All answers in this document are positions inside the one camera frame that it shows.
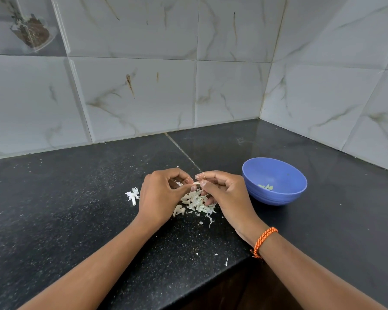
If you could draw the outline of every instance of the wall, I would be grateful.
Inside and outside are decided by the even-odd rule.
[[[0,0],[0,157],[258,117],[285,1]]]
[[[388,169],[388,0],[287,0],[260,118]]]

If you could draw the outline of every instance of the orange thread wristband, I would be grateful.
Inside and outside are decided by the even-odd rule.
[[[259,237],[259,239],[256,242],[256,245],[254,245],[254,250],[250,249],[250,251],[253,253],[254,258],[263,259],[259,255],[259,248],[260,248],[261,244],[263,244],[263,242],[266,240],[266,238],[269,237],[269,235],[271,233],[274,233],[274,232],[278,233],[278,230],[275,227],[270,227],[270,228],[266,229],[266,231]]]

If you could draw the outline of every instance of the granite countertop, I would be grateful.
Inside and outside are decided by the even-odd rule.
[[[0,309],[22,305],[124,229],[137,213],[125,192],[147,173],[179,166],[195,175],[198,166],[241,174],[258,156],[308,179],[288,206],[252,200],[259,216],[388,307],[388,171],[261,120],[170,137],[179,147],[160,134],[0,160]],[[172,218],[100,309],[162,309],[250,259],[219,209],[213,219],[208,228],[203,216]]]

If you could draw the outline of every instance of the plastic bowl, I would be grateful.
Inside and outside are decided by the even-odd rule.
[[[267,205],[286,205],[307,187],[306,177],[294,166],[271,158],[253,158],[243,164],[243,178],[250,195]],[[273,190],[259,185],[273,186]]]

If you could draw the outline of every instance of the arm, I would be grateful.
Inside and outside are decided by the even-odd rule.
[[[178,187],[173,180],[185,185]],[[145,242],[170,219],[178,201],[196,188],[193,182],[180,169],[147,175],[132,223],[19,310],[96,309]]]
[[[243,177],[220,171],[203,172],[203,194],[218,202],[239,236],[254,247],[269,227],[257,216]],[[260,246],[261,257],[305,310],[386,309],[309,258],[278,233],[272,233]]]

